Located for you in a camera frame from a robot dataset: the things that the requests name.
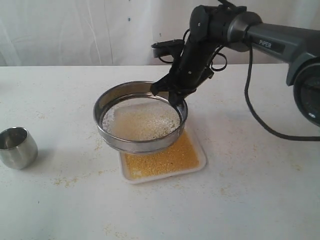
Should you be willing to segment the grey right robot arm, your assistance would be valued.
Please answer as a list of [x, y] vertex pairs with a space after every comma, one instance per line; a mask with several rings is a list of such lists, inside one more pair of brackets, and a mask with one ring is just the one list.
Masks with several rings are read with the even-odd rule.
[[195, 7], [188, 32], [183, 39], [152, 45], [155, 57], [173, 57], [168, 74], [151, 85], [154, 95], [167, 92], [169, 102], [177, 105], [212, 78], [212, 62], [222, 48], [252, 48], [289, 65], [286, 84], [293, 86], [299, 111], [313, 124], [320, 123], [319, 31], [267, 24], [245, 6], [222, 0], [218, 6]]

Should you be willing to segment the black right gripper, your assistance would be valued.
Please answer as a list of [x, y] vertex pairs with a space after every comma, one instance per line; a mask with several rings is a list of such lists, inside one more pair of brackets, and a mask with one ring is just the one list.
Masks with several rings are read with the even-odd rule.
[[201, 84], [201, 75], [215, 50], [215, 41], [209, 35], [190, 34], [181, 51], [172, 50], [173, 63], [169, 76], [164, 76], [150, 86], [158, 95], [168, 92], [171, 106], [181, 105], [186, 93], [195, 92]]

